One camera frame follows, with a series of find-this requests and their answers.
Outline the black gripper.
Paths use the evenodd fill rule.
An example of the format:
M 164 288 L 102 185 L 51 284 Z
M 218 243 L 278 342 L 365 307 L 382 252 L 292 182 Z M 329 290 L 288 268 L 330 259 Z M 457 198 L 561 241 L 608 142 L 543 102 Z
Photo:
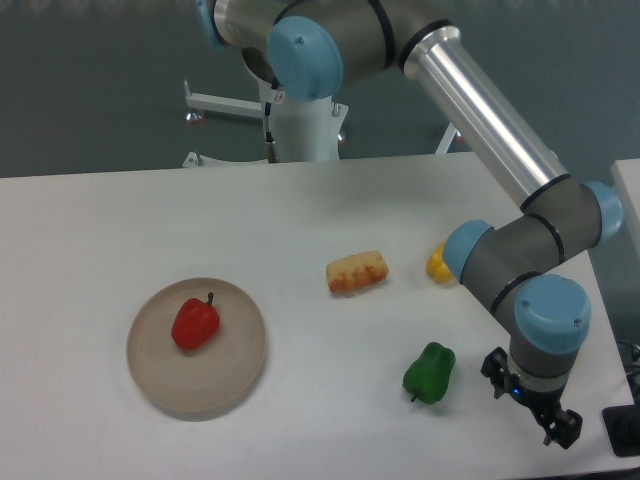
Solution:
M 507 353 L 501 347 L 496 347 L 485 357 L 481 374 L 490 381 L 495 399 L 507 395 L 533 413 L 545 432 L 545 446 L 556 443 L 563 449 L 569 449 L 579 439 L 582 416 L 561 407 L 561 397 L 569 373 L 544 378 L 518 368 L 510 370 L 507 366 Z

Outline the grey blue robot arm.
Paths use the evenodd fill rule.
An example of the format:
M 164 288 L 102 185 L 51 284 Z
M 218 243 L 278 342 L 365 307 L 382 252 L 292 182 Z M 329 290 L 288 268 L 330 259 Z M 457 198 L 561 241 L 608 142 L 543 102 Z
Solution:
M 467 222 L 444 245 L 453 276 L 510 336 L 481 372 L 496 396 L 531 411 L 547 442 L 570 447 L 582 419 L 561 396 L 591 306 L 554 270 L 618 231 L 616 193 L 566 171 L 427 1 L 199 1 L 195 9 L 208 43 L 240 49 L 260 81 L 270 162 L 336 159 L 334 95 L 383 70 L 399 68 L 433 98 L 521 211 L 501 228 Z

